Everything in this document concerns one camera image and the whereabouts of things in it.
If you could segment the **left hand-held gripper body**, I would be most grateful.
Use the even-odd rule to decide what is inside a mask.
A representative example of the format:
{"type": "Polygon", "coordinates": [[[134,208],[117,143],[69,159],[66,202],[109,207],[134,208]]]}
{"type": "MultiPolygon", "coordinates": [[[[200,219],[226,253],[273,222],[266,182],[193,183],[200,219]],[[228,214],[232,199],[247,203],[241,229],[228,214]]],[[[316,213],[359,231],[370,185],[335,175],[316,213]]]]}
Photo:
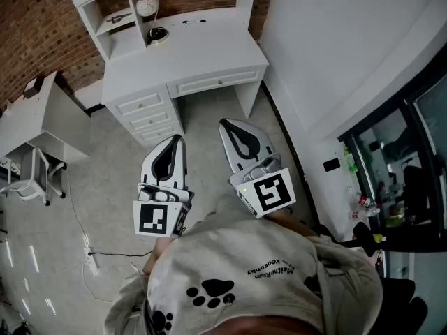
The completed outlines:
{"type": "Polygon", "coordinates": [[[194,192],[139,183],[138,199],[133,201],[137,235],[178,238],[184,231],[194,192]]]}

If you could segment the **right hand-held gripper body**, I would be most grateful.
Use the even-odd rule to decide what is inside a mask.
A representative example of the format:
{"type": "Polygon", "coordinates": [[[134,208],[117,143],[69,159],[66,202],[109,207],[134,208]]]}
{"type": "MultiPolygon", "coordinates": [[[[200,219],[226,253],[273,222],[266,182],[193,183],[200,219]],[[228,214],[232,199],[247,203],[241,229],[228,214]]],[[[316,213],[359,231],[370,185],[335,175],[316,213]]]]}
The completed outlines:
{"type": "Polygon", "coordinates": [[[282,167],[279,154],[237,172],[229,183],[257,219],[296,202],[289,169],[282,167]]]}

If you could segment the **white shelf unit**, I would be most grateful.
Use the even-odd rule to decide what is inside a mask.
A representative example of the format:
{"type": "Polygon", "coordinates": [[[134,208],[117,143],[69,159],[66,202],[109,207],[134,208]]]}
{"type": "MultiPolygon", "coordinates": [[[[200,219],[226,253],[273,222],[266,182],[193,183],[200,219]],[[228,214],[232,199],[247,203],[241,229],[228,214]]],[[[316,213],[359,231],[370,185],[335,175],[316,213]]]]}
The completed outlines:
{"type": "MultiPolygon", "coordinates": [[[[146,35],[152,24],[153,17],[141,17],[136,11],[137,0],[72,0],[74,6],[93,40],[104,62],[118,60],[132,54],[152,48],[148,45],[146,35]],[[106,22],[110,17],[125,13],[132,15],[121,22],[113,24],[106,22]]],[[[254,0],[227,0],[228,7],[194,8],[184,12],[179,6],[167,12],[168,2],[159,0],[157,27],[168,30],[167,38],[178,39],[181,42],[186,36],[182,27],[207,27],[209,35],[214,34],[214,28],[220,24],[229,29],[247,29],[251,17],[254,0]],[[182,24],[184,20],[207,20],[206,23],[182,24]]]]}

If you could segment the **person's left forearm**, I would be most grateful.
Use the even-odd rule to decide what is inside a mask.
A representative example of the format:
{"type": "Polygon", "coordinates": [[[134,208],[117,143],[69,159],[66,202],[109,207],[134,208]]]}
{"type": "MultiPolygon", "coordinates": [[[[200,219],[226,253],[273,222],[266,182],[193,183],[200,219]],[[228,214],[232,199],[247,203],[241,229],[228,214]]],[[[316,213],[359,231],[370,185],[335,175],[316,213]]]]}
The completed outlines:
{"type": "Polygon", "coordinates": [[[150,257],[147,260],[145,266],[142,268],[142,271],[146,275],[150,275],[154,265],[156,264],[157,260],[161,257],[162,253],[169,247],[169,245],[174,241],[175,239],[172,238],[166,238],[166,237],[159,237],[156,240],[156,243],[154,245],[154,249],[150,253],[150,257]]]}

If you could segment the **person's right forearm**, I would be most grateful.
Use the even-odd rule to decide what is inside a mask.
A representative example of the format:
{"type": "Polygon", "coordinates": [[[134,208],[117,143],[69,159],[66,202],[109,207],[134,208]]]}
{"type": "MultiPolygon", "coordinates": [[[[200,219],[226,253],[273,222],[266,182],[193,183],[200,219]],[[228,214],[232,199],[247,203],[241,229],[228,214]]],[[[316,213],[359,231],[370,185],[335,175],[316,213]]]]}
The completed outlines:
{"type": "Polygon", "coordinates": [[[284,227],[289,230],[292,230],[303,237],[317,237],[317,233],[314,232],[311,228],[307,227],[300,221],[295,220],[289,210],[280,209],[272,212],[266,216],[266,219],[284,227]]]}

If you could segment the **white desk with drawers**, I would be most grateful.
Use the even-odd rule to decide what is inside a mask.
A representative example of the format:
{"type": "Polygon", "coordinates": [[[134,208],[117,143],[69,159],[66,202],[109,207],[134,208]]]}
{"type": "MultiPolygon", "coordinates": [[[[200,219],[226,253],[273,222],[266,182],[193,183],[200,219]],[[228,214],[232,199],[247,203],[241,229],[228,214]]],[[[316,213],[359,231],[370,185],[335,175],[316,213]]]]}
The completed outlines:
{"type": "Polygon", "coordinates": [[[233,87],[249,117],[268,66],[248,28],[181,31],[184,42],[167,38],[105,65],[101,102],[144,147],[183,134],[179,97],[233,87]]]}

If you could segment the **person's grey paw-print sweatshirt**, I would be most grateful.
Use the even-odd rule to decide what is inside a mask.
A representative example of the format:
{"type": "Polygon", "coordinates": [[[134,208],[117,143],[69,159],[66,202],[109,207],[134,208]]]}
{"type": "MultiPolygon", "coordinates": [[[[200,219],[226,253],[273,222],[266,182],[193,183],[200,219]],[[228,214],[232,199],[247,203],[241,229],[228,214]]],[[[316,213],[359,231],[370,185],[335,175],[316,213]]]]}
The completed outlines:
{"type": "Polygon", "coordinates": [[[201,335],[242,316],[302,320],[322,335],[368,335],[383,301],[375,268],[326,237],[254,218],[225,195],[148,276],[128,277],[104,335],[201,335]]]}

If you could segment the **white power strip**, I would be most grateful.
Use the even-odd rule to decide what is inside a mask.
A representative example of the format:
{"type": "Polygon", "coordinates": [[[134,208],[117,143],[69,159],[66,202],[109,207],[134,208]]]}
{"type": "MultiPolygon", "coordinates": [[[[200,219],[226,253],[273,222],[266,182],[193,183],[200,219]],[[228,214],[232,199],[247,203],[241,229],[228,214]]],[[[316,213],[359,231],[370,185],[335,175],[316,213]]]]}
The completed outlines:
{"type": "Polygon", "coordinates": [[[89,268],[92,272],[98,270],[98,263],[94,257],[94,253],[91,251],[90,247],[84,248],[85,257],[87,260],[87,264],[89,265],[89,268]]]}

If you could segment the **green bottle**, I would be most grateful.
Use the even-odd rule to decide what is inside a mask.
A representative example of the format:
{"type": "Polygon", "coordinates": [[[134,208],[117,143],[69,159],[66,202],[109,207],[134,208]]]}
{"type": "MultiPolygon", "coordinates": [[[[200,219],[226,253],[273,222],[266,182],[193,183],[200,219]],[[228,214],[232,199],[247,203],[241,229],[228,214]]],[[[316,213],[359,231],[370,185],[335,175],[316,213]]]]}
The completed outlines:
{"type": "Polygon", "coordinates": [[[348,166],[349,172],[351,174],[356,173],[358,171],[358,167],[356,165],[353,154],[351,153],[351,150],[347,146],[344,147],[344,158],[348,166]]]}

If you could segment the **clear bottle red label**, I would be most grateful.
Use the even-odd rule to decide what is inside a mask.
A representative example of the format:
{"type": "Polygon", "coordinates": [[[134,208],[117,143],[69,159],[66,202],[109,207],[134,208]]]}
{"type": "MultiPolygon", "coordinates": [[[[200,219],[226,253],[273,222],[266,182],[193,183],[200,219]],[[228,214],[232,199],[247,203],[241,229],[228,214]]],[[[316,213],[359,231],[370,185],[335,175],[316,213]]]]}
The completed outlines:
{"type": "Polygon", "coordinates": [[[379,208],[359,209],[359,210],[351,211],[349,213],[349,217],[352,220],[359,221],[359,220],[369,218],[371,216],[375,216],[379,213],[380,213],[379,208]]]}
{"type": "Polygon", "coordinates": [[[356,193],[356,204],[360,205],[361,207],[364,207],[366,209],[377,209],[379,208],[379,205],[373,201],[373,199],[364,196],[360,193],[356,193]]]}

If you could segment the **white side table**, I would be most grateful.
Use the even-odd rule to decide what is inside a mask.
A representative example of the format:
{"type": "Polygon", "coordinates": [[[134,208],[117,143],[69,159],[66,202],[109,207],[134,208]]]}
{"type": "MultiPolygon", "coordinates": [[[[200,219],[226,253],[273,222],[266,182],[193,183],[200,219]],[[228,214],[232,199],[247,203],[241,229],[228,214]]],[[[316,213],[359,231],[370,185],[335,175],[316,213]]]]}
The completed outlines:
{"type": "Polygon", "coordinates": [[[57,85],[56,76],[47,76],[38,94],[19,97],[0,117],[0,158],[24,144],[66,163],[89,157],[91,119],[57,85]]]}

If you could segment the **white chair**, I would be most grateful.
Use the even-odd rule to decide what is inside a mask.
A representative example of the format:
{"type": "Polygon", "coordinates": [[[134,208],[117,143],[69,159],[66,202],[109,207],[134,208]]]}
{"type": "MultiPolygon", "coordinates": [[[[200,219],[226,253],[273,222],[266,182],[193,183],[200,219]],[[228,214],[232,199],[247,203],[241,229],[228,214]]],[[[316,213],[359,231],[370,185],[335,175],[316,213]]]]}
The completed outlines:
{"type": "Polygon", "coordinates": [[[47,207],[50,205],[50,191],[61,199],[66,197],[66,192],[61,186],[52,183],[54,174],[66,169],[67,163],[63,161],[51,163],[39,148],[32,147],[21,157],[19,179],[11,182],[11,178],[8,178],[8,185],[0,188],[0,196],[16,193],[21,201],[40,198],[47,207]]]}

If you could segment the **person's neck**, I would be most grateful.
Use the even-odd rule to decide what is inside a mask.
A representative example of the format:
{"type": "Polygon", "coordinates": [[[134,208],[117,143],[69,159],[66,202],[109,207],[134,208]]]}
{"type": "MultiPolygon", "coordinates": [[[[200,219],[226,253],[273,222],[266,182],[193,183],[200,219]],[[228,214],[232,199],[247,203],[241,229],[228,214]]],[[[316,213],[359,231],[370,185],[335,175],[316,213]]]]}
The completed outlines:
{"type": "Polygon", "coordinates": [[[231,318],[201,335],[322,335],[322,333],[302,320],[272,315],[231,318]]]}

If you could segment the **black framed glass partition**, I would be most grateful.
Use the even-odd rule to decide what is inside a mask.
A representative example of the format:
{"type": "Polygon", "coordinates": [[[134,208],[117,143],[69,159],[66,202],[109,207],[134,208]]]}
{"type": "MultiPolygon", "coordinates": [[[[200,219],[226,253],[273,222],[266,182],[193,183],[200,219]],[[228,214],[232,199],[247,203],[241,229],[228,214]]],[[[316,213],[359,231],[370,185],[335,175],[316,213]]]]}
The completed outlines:
{"type": "Polygon", "coordinates": [[[386,250],[447,252],[447,43],[391,98],[339,136],[386,250]]]}

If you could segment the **white globe table lamp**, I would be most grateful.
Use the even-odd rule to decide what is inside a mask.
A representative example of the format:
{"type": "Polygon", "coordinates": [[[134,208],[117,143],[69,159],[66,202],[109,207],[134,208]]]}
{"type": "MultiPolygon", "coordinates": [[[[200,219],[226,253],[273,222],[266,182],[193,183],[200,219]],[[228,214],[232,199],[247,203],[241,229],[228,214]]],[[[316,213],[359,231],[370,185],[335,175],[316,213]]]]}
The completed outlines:
{"type": "Polygon", "coordinates": [[[164,27],[157,27],[156,21],[159,12],[159,0],[137,0],[136,11],[141,17],[153,17],[152,24],[146,35],[148,45],[158,44],[165,41],[168,37],[168,30],[164,27]]]}

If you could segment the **black office chair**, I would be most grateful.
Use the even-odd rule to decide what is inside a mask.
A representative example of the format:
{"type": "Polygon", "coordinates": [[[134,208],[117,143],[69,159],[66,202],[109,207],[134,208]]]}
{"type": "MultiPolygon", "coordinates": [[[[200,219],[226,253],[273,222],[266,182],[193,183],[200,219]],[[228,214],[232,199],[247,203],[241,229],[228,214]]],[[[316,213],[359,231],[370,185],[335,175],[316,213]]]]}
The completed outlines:
{"type": "MultiPolygon", "coordinates": [[[[379,250],[376,236],[363,222],[353,228],[353,236],[353,240],[341,245],[346,248],[361,247],[368,256],[379,250]]],[[[420,297],[414,295],[415,282],[409,279],[380,279],[383,301],[369,335],[416,335],[427,317],[428,308],[420,297]]]]}

